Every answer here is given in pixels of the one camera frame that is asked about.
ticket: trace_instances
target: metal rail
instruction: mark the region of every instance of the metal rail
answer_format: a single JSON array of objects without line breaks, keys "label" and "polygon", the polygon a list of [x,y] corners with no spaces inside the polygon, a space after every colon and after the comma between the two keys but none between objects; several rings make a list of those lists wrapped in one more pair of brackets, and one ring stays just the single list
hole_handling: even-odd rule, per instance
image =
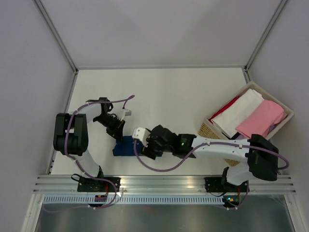
[{"label": "metal rail", "polygon": [[[126,195],[210,195],[204,185],[205,177],[215,175],[124,175],[120,192]],[[77,182],[70,175],[40,175],[34,194],[85,194],[77,192]],[[275,182],[249,181],[250,195],[295,194],[289,175],[279,175]]]}]

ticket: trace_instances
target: gray wall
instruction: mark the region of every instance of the gray wall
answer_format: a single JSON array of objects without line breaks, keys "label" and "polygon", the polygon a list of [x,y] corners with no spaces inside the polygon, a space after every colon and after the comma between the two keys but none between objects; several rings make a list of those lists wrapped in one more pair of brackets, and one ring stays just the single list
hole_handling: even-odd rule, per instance
[{"label": "gray wall", "polygon": [[0,2],[0,227],[17,232],[72,71],[31,0]]},{"label": "gray wall", "polygon": [[280,0],[42,0],[78,68],[239,65]]},{"label": "gray wall", "polygon": [[289,1],[251,68],[253,80],[295,111],[273,142],[291,162],[309,218],[309,1]]}]

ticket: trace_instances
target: red cloth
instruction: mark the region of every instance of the red cloth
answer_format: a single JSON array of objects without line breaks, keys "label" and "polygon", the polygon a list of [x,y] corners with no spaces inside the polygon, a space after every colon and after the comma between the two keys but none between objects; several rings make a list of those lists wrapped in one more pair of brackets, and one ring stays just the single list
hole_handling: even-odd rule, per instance
[{"label": "red cloth", "polygon": [[215,113],[210,119],[209,122],[212,123],[212,119],[214,117],[216,117],[217,115],[221,114],[222,112],[224,112],[224,110],[226,110],[227,108],[229,108],[234,102],[236,102],[236,100],[239,98],[239,96],[233,98],[228,104],[226,104],[224,107],[222,107],[217,113]]}]

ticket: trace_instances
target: blue block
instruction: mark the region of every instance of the blue block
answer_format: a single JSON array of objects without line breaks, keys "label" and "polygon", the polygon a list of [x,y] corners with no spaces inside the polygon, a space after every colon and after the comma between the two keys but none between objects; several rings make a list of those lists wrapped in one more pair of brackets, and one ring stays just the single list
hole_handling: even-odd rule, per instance
[{"label": "blue block", "polygon": [[[142,150],[142,144],[139,143],[136,146],[137,152],[140,153]],[[133,138],[132,136],[124,136],[123,142],[116,140],[115,148],[112,150],[114,156],[135,156],[133,149]]]}]

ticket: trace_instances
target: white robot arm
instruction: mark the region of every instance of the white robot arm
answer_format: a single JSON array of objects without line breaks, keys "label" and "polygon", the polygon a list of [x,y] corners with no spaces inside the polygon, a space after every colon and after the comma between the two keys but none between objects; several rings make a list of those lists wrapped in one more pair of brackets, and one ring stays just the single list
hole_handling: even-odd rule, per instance
[{"label": "white robot arm", "polygon": [[239,161],[238,165],[226,168],[223,173],[223,179],[234,186],[256,178],[277,180],[278,157],[249,148],[255,146],[278,153],[278,149],[260,135],[253,135],[251,139],[224,141],[193,134],[176,135],[159,125],[152,131],[136,128],[132,137],[143,144],[141,154],[151,159],[155,159],[159,152],[172,152],[180,158],[186,158],[192,152],[191,158],[218,157]]},{"label": "white robot arm", "polygon": [[[108,102],[107,98],[99,98],[99,100],[89,100],[88,102]],[[131,111],[122,109],[121,117],[115,114],[109,114],[113,109],[111,103],[98,103],[89,105],[74,116],[74,121],[70,130],[68,139],[68,154],[74,156],[75,163],[80,164],[88,174],[95,177],[103,177],[101,167],[92,159],[88,151],[88,131],[87,124],[91,121],[98,121],[106,127],[106,132],[113,138],[122,141],[122,130],[125,124],[125,116],[131,115]],[[63,155],[65,133],[68,122],[72,113],[60,113],[56,116],[56,125],[54,133],[54,149],[60,151]]]}]

